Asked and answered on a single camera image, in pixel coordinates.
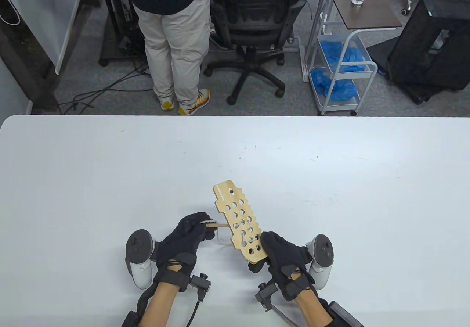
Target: hand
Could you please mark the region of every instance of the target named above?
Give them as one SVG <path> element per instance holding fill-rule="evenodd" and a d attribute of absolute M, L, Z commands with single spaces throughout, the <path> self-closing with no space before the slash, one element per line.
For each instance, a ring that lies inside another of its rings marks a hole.
<path fill-rule="evenodd" d="M 315 283 L 312 276 L 307 273 L 305 265 L 312 261 L 311 255 L 306 247 L 299 247 L 288 242 L 278 234 L 272 231 L 261 233 L 261 246 L 267 253 L 268 257 L 265 261 L 261 261 L 256 265 L 249 264 L 252 272 L 259 272 L 265 262 L 269 264 L 268 271 L 282 292 L 287 301 L 293 300 L 299 295 L 299 288 L 305 289 Z M 299 283 L 294 286 L 290 285 L 294 280 L 299 278 Z"/>
<path fill-rule="evenodd" d="M 161 243 L 157 243 L 156 266 L 158 272 L 154 280 L 178 285 L 180 291 L 186 290 L 189 277 L 196 264 L 196 251 L 199 243 L 211 240 L 216 228 L 207 228 L 202 221 L 210 220 L 205 212 L 198 212 L 184 217 L 175 230 Z M 181 265 L 181 269 L 168 269 L 168 266 Z"/>

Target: white panel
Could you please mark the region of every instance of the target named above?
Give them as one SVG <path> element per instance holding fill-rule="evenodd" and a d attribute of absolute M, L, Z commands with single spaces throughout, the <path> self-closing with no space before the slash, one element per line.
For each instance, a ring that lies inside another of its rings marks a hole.
<path fill-rule="evenodd" d="M 28 98 L 0 58 L 0 126 L 9 116 L 24 114 Z"/>
<path fill-rule="evenodd" d="M 79 0 L 11 0 L 58 74 Z"/>

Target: white vr controller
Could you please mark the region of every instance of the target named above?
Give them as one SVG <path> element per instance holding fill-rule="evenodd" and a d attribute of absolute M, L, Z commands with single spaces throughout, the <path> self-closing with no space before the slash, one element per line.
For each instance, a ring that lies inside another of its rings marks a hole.
<path fill-rule="evenodd" d="M 145 229 L 134 231 L 126 244 L 126 266 L 139 289 L 147 289 L 152 284 L 151 261 L 155 250 L 155 240 Z"/>
<path fill-rule="evenodd" d="M 308 273 L 315 279 L 314 288 L 316 290 L 323 289 L 328 282 L 333 265 L 333 245 L 326 235 L 318 234 L 305 246 L 313 258 Z"/>

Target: forearm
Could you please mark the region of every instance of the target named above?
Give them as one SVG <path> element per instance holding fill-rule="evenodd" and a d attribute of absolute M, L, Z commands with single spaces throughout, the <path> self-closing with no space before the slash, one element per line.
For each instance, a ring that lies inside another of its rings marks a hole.
<path fill-rule="evenodd" d="M 309 327 L 325 327 L 333 321 L 312 290 L 304 290 L 295 302 L 299 305 Z"/>
<path fill-rule="evenodd" d="M 152 301 L 142 317 L 141 327 L 166 327 L 173 301 L 179 287 L 168 283 L 158 283 Z"/>

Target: gray carpet floor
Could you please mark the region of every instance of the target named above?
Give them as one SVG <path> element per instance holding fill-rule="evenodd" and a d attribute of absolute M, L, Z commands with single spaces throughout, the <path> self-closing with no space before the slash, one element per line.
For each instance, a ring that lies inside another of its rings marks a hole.
<path fill-rule="evenodd" d="M 318 0 L 308 0 L 315 12 Z M 398 18 L 405 24 L 408 17 L 403 17 L 400 10 L 406 0 L 387 0 Z M 80 35 L 72 47 L 68 61 L 61 73 L 61 80 L 55 95 L 59 102 L 67 102 L 74 95 L 100 90 L 120 77 L 126 75 L 134 66 L 132 62 L 114 62 L 107 67 L 97 64 L 99 59 L 104 25 L 107 17 L 106 7 L 97 8 L 89 13 Z M 307 5 L 295 23 L 294 32 L 302 43 L 307 42 L 312 23 Z M 362 33 L 361 38 L 366 46 L 380 43 L 400 35 L 401 29 L 389 32 Z M 235 56 L 233 53 L 210 52 L 204 65 L 210 61 Z M 296 53 L 286 54 L 285 65 L 279 67 L 275 61 L 266 63 L 265 68 L 274 73 L 286 84 L 285 96 L 278 99 L 274 96 L 275 87 L 261 77 L 250 76 L 242 88 L 238 102 L 234 106 L 226 103 L 225 98 L 235 86 L 239 73 L 236 71 L 216 70 L 212 77 L 201 73 L 200 87 L 211 90 L 210 103 L 198 111 L 198 115 L 285 115 L 314 116 L 317 114 L 315 100 L 309 84 L 302 81 L 300 58 Z M 143 75 L 124 81 L 116 86 L 122 90 L 146 90 L 152 88 L 152 80 Z M 153 91 L 119 92 L 108 91 L 93 102 L 94 108 L 88 108 L 84 114 L 100 115 L 161 115 L 170 113 L 160 110 Z M 69 111 L 77 114 L 81 110 Z M 334 112 L 327 115 L 349 115 L 348 112 Z M 415 105 L 397 87 L 382 76 L 377 75 L 369 96 L 364 102 L 359 116 L 437 116 L 467 117 L 470 116 L 470 87 L 458 93 L 442 92 L 429 102 Z"/>

